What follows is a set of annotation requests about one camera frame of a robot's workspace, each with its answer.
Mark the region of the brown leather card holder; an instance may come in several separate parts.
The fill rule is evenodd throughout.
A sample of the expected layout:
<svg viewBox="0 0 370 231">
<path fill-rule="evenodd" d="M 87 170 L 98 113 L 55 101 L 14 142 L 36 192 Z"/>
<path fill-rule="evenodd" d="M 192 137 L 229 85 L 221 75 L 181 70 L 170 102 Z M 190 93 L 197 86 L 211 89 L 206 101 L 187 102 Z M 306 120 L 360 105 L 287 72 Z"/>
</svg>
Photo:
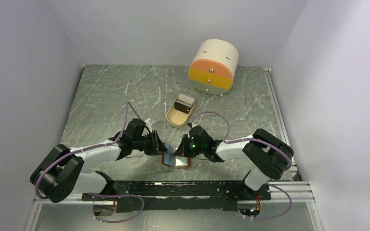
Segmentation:
<svg viewBox="0 0 370 231">
<path fill-rule="evenodd" d="M 175 156 L 174 152 L 177 150 L 177 148 L 174 148 L 169 144 L 165 144 L 165 147 L 167 148 L 167 152 L 162 154 L 161 161 L 164 166 L 177 169 L 191 167 L 191 158 Z"/>
</svg>

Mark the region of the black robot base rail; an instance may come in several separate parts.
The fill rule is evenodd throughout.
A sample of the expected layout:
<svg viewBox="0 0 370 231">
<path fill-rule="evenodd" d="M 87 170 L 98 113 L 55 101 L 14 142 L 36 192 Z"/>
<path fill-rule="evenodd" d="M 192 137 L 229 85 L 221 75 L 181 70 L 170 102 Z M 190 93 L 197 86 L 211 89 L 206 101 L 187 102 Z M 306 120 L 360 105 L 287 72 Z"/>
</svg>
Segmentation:
<svg viewBox="0 0 370 231">
<path fill-rule="evenodd" d="M 221 209 L 238 211 L 242 201 L 269 201 L 269 186 L 252 190 L 243 180 L 224 181 L 115 181 L 99 196 L 84 193 L 81 199 L 110 205 L 117 213 L 143 210 Z"/>
</svg>

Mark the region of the beige oval card tray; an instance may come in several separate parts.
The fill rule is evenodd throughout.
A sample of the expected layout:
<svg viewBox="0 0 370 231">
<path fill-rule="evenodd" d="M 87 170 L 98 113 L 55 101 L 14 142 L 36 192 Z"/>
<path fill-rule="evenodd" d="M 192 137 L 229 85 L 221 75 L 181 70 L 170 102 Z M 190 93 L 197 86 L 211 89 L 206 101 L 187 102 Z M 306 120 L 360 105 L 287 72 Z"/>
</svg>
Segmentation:
<svg viewBox="0 0 370 231">
<path fill-rule="evenodd" d="M 194 107 L 195 107 L 195 104 L 196 103 L 194 104 L 194 106 L 191 109 L 190 113 L 189 114 L 185 114 L 185 113 L 182 113 L 180 111 L 175 110 L 175 108 L 174 108 L 174 102 L 173 102 L 172 106 L 170 107 L 170 109 L 168 110 L 168 112 L 166 113 L 166 120 L 168 121 L 168 123 L 171 126 L 173 126 L 175 128 L 181 128 L 181 127 L 183 127 L 187 123 L 187 121 L 188 121 L 191 113 L 194 110 Z"/>
</svg>

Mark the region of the stack of credit cards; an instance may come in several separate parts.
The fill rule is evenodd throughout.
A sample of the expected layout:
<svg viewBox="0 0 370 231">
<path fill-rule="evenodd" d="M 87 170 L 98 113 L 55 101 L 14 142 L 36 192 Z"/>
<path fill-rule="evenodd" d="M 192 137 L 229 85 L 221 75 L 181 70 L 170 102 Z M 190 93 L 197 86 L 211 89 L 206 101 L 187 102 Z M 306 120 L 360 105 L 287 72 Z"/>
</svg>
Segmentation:
<svg viewBox="0 0 370 231">
<path fill-rule="evenodd" d="M 195 104 L 195 99 L 186 94 L 179 94 L 174 102 L 174 108 L 185 114 L 189 114 Z"/>
</svg>

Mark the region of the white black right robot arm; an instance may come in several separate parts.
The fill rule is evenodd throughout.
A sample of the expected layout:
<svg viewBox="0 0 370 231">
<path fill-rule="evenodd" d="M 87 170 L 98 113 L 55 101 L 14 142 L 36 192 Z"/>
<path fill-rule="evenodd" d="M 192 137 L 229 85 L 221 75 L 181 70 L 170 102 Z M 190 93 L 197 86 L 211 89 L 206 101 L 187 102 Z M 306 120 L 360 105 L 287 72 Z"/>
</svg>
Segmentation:
<svg viewBox="0 0 370 231">
<path fill-rule="evenodd" d="M 204 155 L 211 162 L 247 158 L 254 168 L 241 186 L 241 194 L 253 199 L 262 185 L 269 180 L 279 180 L 291 167 L 294 150 L 285 142 L 259 128 L 252 135 L 236 140 L 215 140 L 201 126 L 191 128 L 184 135 L 173 156 L 194 158 Z"/>
</svg>

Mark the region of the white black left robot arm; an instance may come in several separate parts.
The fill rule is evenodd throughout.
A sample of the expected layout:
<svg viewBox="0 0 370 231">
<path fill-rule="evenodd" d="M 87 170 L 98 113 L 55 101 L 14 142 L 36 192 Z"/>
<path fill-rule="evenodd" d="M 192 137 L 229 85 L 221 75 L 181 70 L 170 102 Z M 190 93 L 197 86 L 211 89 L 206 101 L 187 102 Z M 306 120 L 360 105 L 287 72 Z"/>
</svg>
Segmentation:
<svg viewBox="0 0 370 231">
<path fill-rule="evenodd" d="M 80 193 L 108 200 L 115 194 L 114 181 L 102 171 L 90 173 L 89 169 L 126 158 L 134 150 L 149 156 L 168 151 L 156 130 L 151 131 L 145 121 L 134 118 L 124 130 L 104 142 L 80 148 L 68 148 L 63 144 L 54 146 L 29 181 L 35 186 L 39 198 L 53 203 Z"/>
</svg>

